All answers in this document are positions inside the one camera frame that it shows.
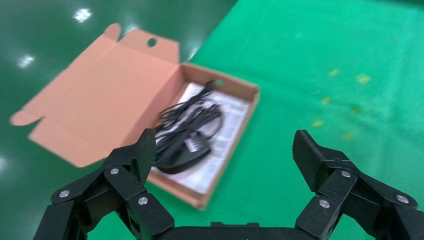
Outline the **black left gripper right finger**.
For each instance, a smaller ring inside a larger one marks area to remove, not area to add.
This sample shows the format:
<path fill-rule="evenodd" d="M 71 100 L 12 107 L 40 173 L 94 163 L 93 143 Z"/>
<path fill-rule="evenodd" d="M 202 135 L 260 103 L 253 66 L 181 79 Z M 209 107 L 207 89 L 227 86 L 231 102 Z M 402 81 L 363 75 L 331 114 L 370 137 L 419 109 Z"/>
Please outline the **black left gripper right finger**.
<path fill-rule="evenodd" d="M 320 146 L 297 130 L 292 156 L 314 197 L 295 227 L 314 240 L 330 238 L 342 216 L 377 240 L 421 240 L 424 213 L 410 195 L 359 170 L 341 151 Z"/>

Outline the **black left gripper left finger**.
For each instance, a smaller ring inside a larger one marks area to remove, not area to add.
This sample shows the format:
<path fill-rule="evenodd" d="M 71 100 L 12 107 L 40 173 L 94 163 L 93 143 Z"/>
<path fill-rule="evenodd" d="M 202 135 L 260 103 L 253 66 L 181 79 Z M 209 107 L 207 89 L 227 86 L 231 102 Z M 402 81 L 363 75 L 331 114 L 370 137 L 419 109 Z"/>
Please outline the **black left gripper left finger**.
<path fill-rule="evenodd" d="M 56 190 L 36 230 L 36 240 L 86 240 L 103 217 L 116 213 L 137 240 L 159 240 L 174 218 L 145 183 L 155 159 L 153 129 L 114 149 L 95 171 Z"/>

